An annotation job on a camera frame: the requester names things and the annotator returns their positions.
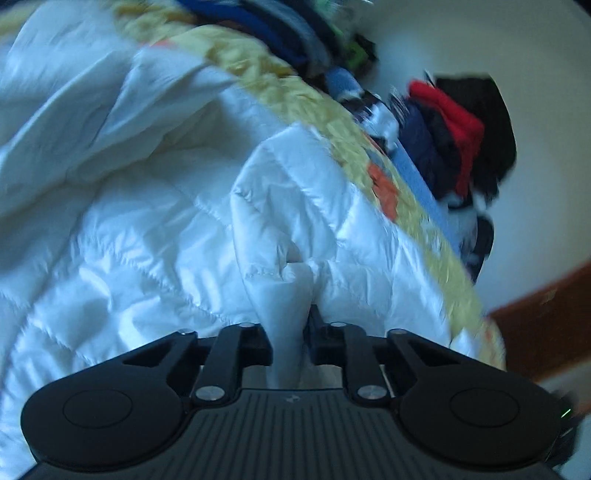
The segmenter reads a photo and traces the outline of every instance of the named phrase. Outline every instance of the white wall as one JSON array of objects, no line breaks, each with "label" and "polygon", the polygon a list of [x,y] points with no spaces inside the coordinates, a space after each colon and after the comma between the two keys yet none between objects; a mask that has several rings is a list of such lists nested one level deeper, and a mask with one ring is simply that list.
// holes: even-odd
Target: white wall
[{"label": "white wall", "polygon": [[424,69],[488,72],[508,105],[517,166],[489,210],[495,242],[477,291],[509,303],[591,256],[591,19],[570,0],[377,0],[365,86],[406,91]]}]

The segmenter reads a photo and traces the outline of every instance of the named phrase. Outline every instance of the yellow blanket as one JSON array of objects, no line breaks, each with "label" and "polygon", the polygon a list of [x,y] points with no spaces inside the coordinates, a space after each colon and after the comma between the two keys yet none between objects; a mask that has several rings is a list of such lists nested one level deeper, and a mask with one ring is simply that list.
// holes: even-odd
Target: yellow blanket
[{"label": "yellow blanket", "polygon": [[[286,123],[300,121],[316,127],[330,141],[333,157],[350,181],[379,206],[367,171],[369,158],[366,149],[374,150],[374,147],[349,112],[296,76],[293,69],[273,56],[264,43],[217,25],[194,27],[190,24],[191,15],[176,6],[124,1],[116,3],[113,11],[117,27],[123,34],[148,44],[166,41],[171,47],[205,57],[234,74],[242,87]],[[22,25],[29,14],[28,11],[27,15],[19,10],[16,12],[0,15],[0,31],[9,30],[7,24],[12,28],[18,23]],[[443,292],[452,336],[458,335],[462,329],[468,330],[480,340],[480,360],[504,368],[505,355],[500,333],[493,322],[481,318],[482,306],[463,265],[439,229],[430,223],[390,160],[383,156],[382,159],[400,191],[397,224],[424,252],[429,271]]]}]

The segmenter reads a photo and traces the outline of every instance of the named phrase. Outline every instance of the ribbed black surface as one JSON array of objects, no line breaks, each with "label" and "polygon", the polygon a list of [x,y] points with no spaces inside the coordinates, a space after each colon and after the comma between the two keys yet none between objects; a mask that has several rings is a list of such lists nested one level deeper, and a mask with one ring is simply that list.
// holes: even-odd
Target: ribbed black surface
[{"label": "ribbed black surface", "polygon": [[198,412],[169,450],[120,472],[40,466],[27,480],[556,480],[543,465],[468,472],[410,444],[390,413],[351,403],[342,390],[245,390],[234,404]]}]

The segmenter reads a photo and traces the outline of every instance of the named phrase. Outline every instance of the quilted fabric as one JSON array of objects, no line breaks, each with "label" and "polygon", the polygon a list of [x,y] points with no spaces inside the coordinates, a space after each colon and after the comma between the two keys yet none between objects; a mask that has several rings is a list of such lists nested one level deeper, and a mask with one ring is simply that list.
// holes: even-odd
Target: quilted fabric
[{"label": "quilted fabric", "polygon": [[80,4],[42,5],[2,57],[0,479],[33,464],[35,390],[179,328],[261,323],[271,387],[298,384],[312,303],[450,345],[423,253],[326,140]]}]

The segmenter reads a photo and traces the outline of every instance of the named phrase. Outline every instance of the bedding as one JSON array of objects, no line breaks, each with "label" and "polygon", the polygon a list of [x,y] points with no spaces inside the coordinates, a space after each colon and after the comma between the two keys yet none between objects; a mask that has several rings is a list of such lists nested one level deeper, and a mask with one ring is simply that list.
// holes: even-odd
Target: bedding
[{"label": "bedding", "polygon": [[[387,159],[397,222],[375,207],[373,147],[346,111],[257,40],[161,11],[114,22],[97,2],[51,1],[0,50],[1,479],[32,465],[20,411],[35,390],[179,328],[262,323],[272,387],[313,375],[312,303],[502,366]],[[150,47],[117,33],[138,23],[175,34]]]}]

